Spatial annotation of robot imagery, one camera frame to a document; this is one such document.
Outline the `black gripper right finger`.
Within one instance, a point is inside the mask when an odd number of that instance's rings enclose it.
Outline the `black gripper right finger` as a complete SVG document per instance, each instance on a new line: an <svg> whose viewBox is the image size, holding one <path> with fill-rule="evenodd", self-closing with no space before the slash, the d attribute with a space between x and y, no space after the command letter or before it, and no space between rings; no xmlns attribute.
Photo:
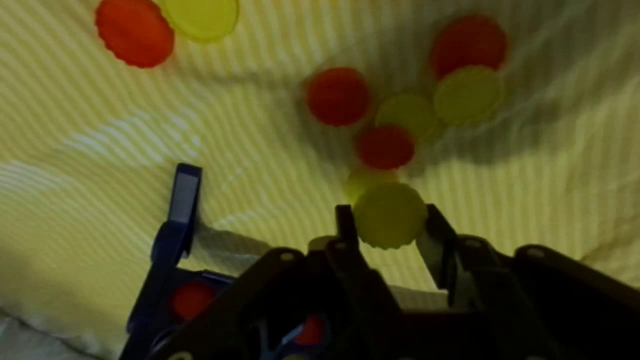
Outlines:
<svg viewBox="0 0 640 360"><path fill-rule="evenodd" d="M434 204L428 204L427 210L428 217L424 220L424 231L420 233L417 246L434 284L439 288L449 288L453 284L453 279L457 276L457 233Z"/></svg>

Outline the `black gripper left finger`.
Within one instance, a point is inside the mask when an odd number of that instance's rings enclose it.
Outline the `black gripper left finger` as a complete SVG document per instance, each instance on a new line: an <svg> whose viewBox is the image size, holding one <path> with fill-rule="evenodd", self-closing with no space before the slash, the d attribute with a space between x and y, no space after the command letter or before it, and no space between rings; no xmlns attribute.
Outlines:
<svg viewBox="0 0 640 360"><path fill-rule="evenodd" d="M337 209L337 250L358 255L361 253L361 241L356 231L355 213L351 207L341 204Z"/></svg>

